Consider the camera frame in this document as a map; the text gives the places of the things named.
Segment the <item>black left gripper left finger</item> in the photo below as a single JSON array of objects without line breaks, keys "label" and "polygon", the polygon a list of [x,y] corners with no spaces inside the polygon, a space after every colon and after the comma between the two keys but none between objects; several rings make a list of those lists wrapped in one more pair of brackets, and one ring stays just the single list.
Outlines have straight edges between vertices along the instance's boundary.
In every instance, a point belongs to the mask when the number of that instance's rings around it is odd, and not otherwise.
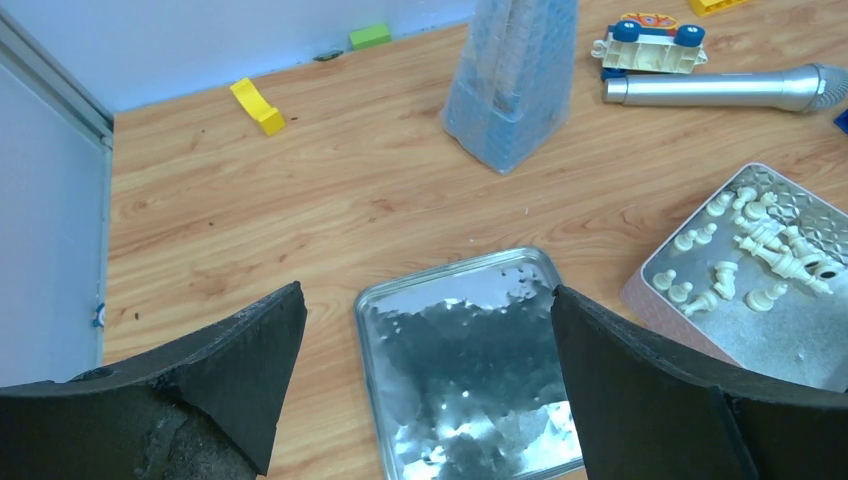
[{"label": "black left gripper left finger", "polygon": [[1,391],[5,479],[266,475],[304,335],[299,283],[69,381]]}]

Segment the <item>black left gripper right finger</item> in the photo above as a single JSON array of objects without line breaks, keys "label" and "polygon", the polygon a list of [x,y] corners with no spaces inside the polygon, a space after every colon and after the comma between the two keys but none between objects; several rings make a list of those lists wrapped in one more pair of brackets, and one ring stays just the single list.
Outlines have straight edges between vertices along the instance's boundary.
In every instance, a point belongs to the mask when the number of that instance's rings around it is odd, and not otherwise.
[{"label": "black left gripper right finger", "polygon": [[558,286],[551,319],[591,479],[843,479],[847,397],[761,375]]}]

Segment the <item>silver metal tin lid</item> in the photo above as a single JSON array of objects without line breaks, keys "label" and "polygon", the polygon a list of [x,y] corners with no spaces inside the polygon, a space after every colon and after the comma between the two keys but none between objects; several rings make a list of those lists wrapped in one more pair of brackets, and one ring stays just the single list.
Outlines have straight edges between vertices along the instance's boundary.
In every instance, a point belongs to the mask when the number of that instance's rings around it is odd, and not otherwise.
[{"label": "silver metal tin lid", "polygon": [[389,479],[552,479],[581,468],[550,310],[523,246],[395,278],[354,304]]}]

